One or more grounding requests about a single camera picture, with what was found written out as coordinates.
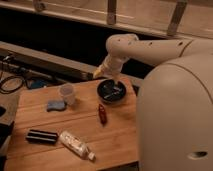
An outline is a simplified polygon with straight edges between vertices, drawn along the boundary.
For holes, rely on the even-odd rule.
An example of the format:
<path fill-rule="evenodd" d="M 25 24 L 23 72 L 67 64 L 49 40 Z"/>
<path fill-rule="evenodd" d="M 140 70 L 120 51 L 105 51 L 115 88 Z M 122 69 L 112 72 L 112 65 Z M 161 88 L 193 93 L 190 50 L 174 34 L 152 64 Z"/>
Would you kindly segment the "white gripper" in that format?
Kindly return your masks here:
<path fill-rule="evenodd" d="M 124 61 L 108 55 L 103 63 L 93 73 L 93 78 L 107 77 L 116 80 L 122 70 Z"/>

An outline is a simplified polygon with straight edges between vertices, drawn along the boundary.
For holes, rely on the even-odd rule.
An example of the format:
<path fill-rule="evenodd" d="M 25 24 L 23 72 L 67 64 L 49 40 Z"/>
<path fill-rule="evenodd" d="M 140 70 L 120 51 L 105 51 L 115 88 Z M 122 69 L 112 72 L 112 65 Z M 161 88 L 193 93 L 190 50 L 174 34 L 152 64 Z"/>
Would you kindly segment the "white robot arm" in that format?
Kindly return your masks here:
<path fill-rule="evenodd" d="M 116 79 L 135 59 L 153 70 L 136 105 L 141 171 L 213 171 L 213 39 L 141 40 L 112 35 L 95 78 Z"/>

